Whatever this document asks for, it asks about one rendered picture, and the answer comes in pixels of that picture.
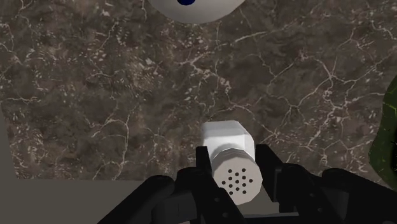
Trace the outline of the white salt shaker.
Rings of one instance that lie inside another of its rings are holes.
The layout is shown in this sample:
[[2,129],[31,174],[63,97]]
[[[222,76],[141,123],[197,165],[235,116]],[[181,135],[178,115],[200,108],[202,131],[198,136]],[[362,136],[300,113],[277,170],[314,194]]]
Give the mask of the white salt shaker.
[[201,134],[216,184],[237,205],[252,201],[260,192],[263,178],[251,134],[235,120],[205,122]]

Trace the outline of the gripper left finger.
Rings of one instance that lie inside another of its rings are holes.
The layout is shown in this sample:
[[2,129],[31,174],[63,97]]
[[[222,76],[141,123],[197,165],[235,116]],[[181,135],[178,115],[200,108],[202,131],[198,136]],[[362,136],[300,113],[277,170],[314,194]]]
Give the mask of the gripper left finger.
[[148,178],[97,224],[245,224],[225,189],[212,177],[208,150],[195,150],[196,166],[177,178]]

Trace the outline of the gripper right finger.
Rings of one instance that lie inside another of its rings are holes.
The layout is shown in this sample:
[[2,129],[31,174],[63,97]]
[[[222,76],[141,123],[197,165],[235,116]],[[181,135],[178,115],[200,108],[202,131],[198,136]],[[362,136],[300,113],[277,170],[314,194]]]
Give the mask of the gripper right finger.
[[397,224],[397,192],[382,185],[339,168],[316,176],[266,144],[256,145],[255,162],[270,199],[296,211],[297,224]]

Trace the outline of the white bowl with blue inside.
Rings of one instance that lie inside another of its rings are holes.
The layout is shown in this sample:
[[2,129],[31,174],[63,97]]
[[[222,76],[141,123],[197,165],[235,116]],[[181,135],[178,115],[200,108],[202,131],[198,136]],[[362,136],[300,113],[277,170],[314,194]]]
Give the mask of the white bowl with blue inside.
[[161,14],[185,24],[204,24],[219,20],[245,0],[148,0]]

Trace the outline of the dark green rounded object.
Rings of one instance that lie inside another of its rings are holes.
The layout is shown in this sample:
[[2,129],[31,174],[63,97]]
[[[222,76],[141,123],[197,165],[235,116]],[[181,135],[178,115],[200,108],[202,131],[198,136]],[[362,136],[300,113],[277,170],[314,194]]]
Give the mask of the dark green rounded object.
[[384,94],[379,129],[368,156],[374,171],[397,191],[397,75]]

